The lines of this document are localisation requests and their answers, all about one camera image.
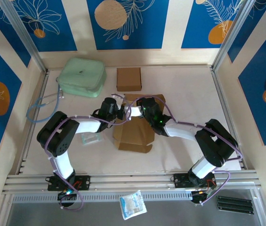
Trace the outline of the brown cardboard box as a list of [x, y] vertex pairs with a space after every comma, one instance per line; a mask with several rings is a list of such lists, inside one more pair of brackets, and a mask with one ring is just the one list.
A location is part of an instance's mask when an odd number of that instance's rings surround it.
[[117, 68], [116, 88], [121, 92], [141, 91], [141, 69], [139, 67]]
[[155, 132], [146, 119], [132, 117], [130, 121], [117, 119], [114, 127], [114, 146], [118, 150], [148, 153], [155, 140]]

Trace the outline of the clear plastic packet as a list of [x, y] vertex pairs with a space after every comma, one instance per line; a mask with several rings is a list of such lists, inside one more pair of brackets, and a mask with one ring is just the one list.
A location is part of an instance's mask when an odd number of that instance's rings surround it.
[[84, 145], [97, 143], [102, 140], [102, 136], [99, 133], [85, 132], [81, 134], [82, 143]]

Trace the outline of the mint green zipper case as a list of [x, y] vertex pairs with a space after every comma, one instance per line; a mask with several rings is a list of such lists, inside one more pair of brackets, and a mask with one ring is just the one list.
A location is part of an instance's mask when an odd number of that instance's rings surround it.
[[57, 82], [67, 94], [95, 98], [100, 94], [106, 77], [102, 61], [74, 57], [67, 61]]

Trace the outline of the blue tube stethoscope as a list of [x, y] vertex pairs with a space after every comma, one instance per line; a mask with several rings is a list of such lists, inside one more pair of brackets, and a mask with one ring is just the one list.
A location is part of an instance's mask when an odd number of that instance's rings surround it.
[[[46, 99], [50, 96], [55, 96], [56, 98], [52, 101], [49, 101], [49, 102], [46, 102], [46, 103], [43, 103], [42, 104], [42, 101], [43, 99]], [[63, 99], [65, 98], [64, 97], [64, 92], [62, 90], [62, 88], [60, 87], [60, 85], [58, 85], [58, 91], [56, 93], [53, 93], [53, 94], [50, 94], [50, 95], [46, 95], [46, 96], [43, 96], [43, 97], [39, 97], [28, 109], [27, 109], [27, 112], [26, 112], [26, 118], [28, 119], [28, 121], [30, 121], [31, 123], [41, 123], [41, 122], [45, 122], [47, 120], [49, 120], [53, 115], [54, 113], [57, 111], [58, 109], [58, 106], [59, 106], [59, 101], [60, 99]], [[52, 102], [55, 102], [55, 107], [51, 113], [50, 116], [44, 118], [44, 119], [41, 119], [41, 120], [34, 120], [32, 119], [29, 115], [30, 115], [30, 112], [34, 109], [34, 108], [42, 108], [42, 107], [45, 107], [46, 105], [52, 103]]]

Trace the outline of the white blue sachet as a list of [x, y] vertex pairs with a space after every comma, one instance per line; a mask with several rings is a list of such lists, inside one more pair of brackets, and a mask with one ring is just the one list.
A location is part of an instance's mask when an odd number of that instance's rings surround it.
[[124, 220], [147, 213], [141, 191], [121, 196], [119, 198], [120, 208]]

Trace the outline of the black ribbed block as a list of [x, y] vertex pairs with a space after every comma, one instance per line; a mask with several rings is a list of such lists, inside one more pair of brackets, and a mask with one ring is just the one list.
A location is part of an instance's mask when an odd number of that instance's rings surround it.
[[219, 210], [254, 215], [252, 200], [226, 196], [217, 196], [216, 200]]

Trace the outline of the aluminium table side rail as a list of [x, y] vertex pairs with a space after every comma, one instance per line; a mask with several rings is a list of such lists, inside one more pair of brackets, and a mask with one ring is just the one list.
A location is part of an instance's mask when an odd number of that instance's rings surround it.
[[228, 129], [229, 129], [229, 132], [231, 133], [231, 135], [233, 136], [233, 138], [237, 141], [237, 143], [239, 145], [240, 144], [239, 143], [239, 137], [237, 136], [237, 132], [236, 132], [235, 126], [234, 126], [232, 118], [231, 118], [230, 109], [229, 109], [228, 103], [226, 101], [226, 97], [225, 97], [224, 91], [222, 89], [222, 85], [221, 85], [221, 82], [219, 80], [218, 74], [212, 66], [210, 67], [210, 70], [211, 70], [212, 78], [213, 78], [213, 81], [214, 81], [214, 84], [215, 84], [215, 87], [216, 87], [216, 90], [218, 93], [218, 97], [219, 97], [219, 100], [220, 100], [220, 103], [222, 106], [222, 110], [224, 112], [224, 116], [225, 116], [225, 120], [226, 120]]
[[[35, 91], [33, 93], [33, 96], [32, 96], [32, 99], [31, 99], [29, 106], [31, 106], [38, 98], [43, 97], [44, 92], [45, 92], [45, 88], [47, 85], [47, 81], [48, 81], [48, 76], [49, 76], [49, 70], [47, 69], [46, 72], [44, 74], [41, 74], [41, 76], [40, 76], [40, 79], [36, 85], [36, 88], [35, 88]], [[36, 123], [30, 122], [29, 120], [26, 120], [25, 130], [24, 130], [24, 132], [25, 132], [24, 142], [22, 145], [20, 156], [19, 156], [18, 161], [17, 161], [17, 167], [16, 167], [16, 171], [15, 171], [16, 175], [23, 173], [22, 162], [26, 162], [29, 147], [31, 144], [31, 140], [33, 138], [33, 132], [35, 129], [35, 125], [36, 125]]]

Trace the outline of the aluminium frame rail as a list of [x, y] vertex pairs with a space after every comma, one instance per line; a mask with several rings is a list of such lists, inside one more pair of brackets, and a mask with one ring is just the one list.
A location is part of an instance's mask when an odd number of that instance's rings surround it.
[[[255, 170], [232, 170], [224, 189], [260, 188], [261, 183]], [[130, 192], [130, 191], [174, 191], [171, 182], [174, 172], [90, 174], [90, 192]], [[3, 194], [48, 193], [46, 177], [51, 175], [8, 175]]]

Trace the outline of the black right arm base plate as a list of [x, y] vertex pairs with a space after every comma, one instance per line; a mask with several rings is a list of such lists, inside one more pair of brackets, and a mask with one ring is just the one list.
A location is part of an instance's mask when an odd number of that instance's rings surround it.
[[175, 173], [171, 182], [175, 188], [216, 188], [215, 175], [210, 172], [204, 178], [198, 178], [192, 173]]

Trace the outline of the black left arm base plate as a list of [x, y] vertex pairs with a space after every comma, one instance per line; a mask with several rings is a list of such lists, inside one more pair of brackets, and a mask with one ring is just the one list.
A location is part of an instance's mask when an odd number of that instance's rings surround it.
[[[89, 190], [90, 186], [90, 176], [78, 176], [72, 175], [67, 179], [67, 182], [70, 183], [78, 191]], [[48, 183], [48, 191], [63, 191], [70, 189], [70, 187], [57, 175], [46, 177], [45, 181]]]

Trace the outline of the aluminium frame post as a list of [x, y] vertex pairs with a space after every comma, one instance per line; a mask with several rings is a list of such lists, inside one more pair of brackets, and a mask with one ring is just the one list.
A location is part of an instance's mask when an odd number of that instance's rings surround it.
[[244, 24], [249, 12], [251, 11], [256, 0], [243, 0], [241, 8], [237, 12], [237, 15], [230, 27], [228, 34], [226, 35], [224, 42], [222, 43], [213, 63], [211, 64], [211, 71], [216, 72], [220, 67], [223, 59], [226, 57], [229, 48], [239, 33], [242, 25]]
[[3, 10], [7, 19], [9, 20], [9, 22], [11, 23], [13, 29], [17, 33], [21, 42], [25, 46], [26, 50], [30, 54], [31, 58], [35, 61], [35, 63], [37, 64], [37, 66], [41, 71], [46, 72], [47, 69], [39, 55], [39, 51], [36, 45], [34, 44], [29, 32], [24, 26], [21, 18], [16, 12], [13, 4], [9, 0], [0, 0], [0, 7]]

